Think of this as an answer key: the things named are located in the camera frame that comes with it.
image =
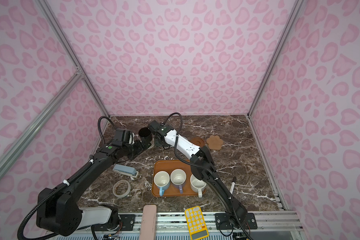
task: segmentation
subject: pink leopard print wallpaper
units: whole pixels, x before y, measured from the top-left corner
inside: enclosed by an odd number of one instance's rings
[[[0,157],[73,73],[32,0],[0,1]]]
[[[253,119],[309,239],[360,239],[360,1],[308,1]]]
[[[39,192],[69,178],[96,148],[101,112],[84,86],[77,84],[0,181],[0,240],[17,239],[18,226],[36,205]],[[25,229],[26,237],[44,233],[34,217]]]
[[[248,112],[294,0],[51,0],[116,115]]]

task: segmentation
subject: mug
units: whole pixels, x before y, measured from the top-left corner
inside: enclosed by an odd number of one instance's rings
[[[160,196],[164,194],[164,191],[169,188],[169,174],[166,171],[159,171],[154,176],[154,183],[160,189]]]
[[[191,176],[191,189],[199,194],[199,198],[203,197],[202,191],[205,189],[206,183],[198,180],[193,174]]]
[[[187,174],[181,169],[175,169],[171,173],[171,182],[180,190],[181,194],[183,194],[183,187],[185,186],[186,179]]]

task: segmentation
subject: calculator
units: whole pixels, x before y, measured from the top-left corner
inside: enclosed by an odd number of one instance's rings
[[[187,218],[188,231],[191,240],[198,240],[209,236],[204,216],[199,206],[186,209],[185,217]]]

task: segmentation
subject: clear tape roll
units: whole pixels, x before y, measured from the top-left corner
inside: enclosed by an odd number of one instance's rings
[[[126,183],[128,185],[127,191],[125,193],[121,194],[121,195],[117,195],[116,194],[116,189],[122,183]],[[129,184],[129,182],[127,180],[120,180],[120,181],[116,182],[115,185],[113,186],[113,189],[112,189],[113,195],[115,195],[118,198],[123,198],[123,197],[127,196],[130,191],[131,191],[131,185]]]

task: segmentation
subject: marble tabletop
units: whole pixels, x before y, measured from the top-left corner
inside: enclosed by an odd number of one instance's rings
[[[116,127],[132,130],[135,134],[149,122],[163,122],[166,116],[112,117]],[[175,129],[180,121],[177,116],[169,120]],[[211,150],[221,180],[228,188],[234,176],[237,177],[233,194],[248,211],[275,211],[278,206],[265,173],[250,127],[244,115],[237,116],[183,116],[180,134],[190,140],[201,137],[206,140],[218,135],[223,140],[221,150]],[[106,142],[114,135],[108,126],[104,133]],[[221,211],[223,206],[217,195],[206,187],[201,199],[197,196],[154,197],[151,193],[154,164],[158,160],[176,159],[173,147],[163,149],[153,147],[132,161],[120,163],[139,171],[136,179],[112,171],[113,166],[104,171],[84,192],[78,202],[79,207],[95,207],[101,204],[115,205],[119,212],[141,212],[144,205],[156,204],[159,212],[182,212],[199,205],[203,211]],[[130,194],[118,199],[112,193],[114,184],[125,179],[131,185]]]

